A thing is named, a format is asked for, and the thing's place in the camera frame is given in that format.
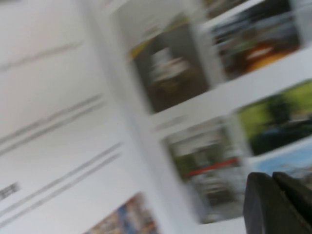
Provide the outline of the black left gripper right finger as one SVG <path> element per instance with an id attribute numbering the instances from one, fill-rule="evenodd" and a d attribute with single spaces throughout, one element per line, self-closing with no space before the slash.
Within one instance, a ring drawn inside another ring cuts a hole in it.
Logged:
<path id="1" fill-rule="evenodd" d="M 310 234 L 312 232 L 312 190 L 299 179 L 283 172 L 272 176 L 278 196 L 273 202 L 274 234 Z"/>

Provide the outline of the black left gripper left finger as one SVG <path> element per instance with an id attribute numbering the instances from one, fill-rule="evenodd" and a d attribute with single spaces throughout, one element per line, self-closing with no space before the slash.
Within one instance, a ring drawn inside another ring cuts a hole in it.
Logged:
<path id="1" fill-rule="evenodd" d="M 248 175 L 243 216 L 248 234 L 295 233 L 293 207 L 266 173 Z"/>

